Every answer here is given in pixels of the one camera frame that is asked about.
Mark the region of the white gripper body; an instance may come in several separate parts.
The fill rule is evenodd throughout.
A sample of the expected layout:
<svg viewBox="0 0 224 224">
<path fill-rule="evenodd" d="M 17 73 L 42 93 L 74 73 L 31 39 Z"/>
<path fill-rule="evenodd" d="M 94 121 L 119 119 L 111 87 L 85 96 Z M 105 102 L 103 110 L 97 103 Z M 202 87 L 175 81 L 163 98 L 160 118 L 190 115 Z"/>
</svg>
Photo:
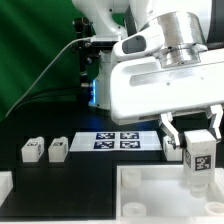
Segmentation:
<svg viewBox="0 0 224 224">
<path fill-rule="evenodd" d="M 112 120 L 124 125 L 224 105 L 224 49 L 203 52 L 200 59 L 169 68 L 153 57 L 116 65 L 110 79 Z"/>
</svg>

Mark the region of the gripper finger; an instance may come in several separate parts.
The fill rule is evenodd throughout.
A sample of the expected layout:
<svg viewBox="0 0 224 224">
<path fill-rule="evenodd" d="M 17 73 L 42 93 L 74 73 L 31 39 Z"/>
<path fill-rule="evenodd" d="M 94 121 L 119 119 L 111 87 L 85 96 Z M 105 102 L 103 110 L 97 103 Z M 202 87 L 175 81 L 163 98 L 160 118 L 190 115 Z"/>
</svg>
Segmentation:
<svg viewBox="0 0 224 224">
<path fill-rule="evenodd" d="M 159 127 L 171 139 L 171 144 L 174 149 L 181 149 L 184 147 L 184 135 L 179 133 L 172 125 L 173 117 L 170 112 L 159 115 Z"/>
<path fill-rule="evenodd" d="M 223 108 L 221 104 L 212 105 L 206 108 L 206 117 L 210 121 L 209 132 L 216 139 L 216 142 L 221 141 L 220 124 L 223 117 Z"/>
</svg>

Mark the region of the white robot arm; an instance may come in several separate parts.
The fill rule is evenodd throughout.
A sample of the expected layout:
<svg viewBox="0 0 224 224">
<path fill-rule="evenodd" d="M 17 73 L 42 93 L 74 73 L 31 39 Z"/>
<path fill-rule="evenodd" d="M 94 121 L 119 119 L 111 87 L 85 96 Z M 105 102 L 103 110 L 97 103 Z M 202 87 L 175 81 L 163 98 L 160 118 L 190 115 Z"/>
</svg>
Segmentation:
<svg viewBox="0 0 224 224">
<path fill-rule="evenodd" d="M 205 112 L 221 139 L 224 110 L 224 0 L 72 0 L 108 48 L 112 120 L 157 119 L 175 148 L 174 116 Z"/>
</svg>

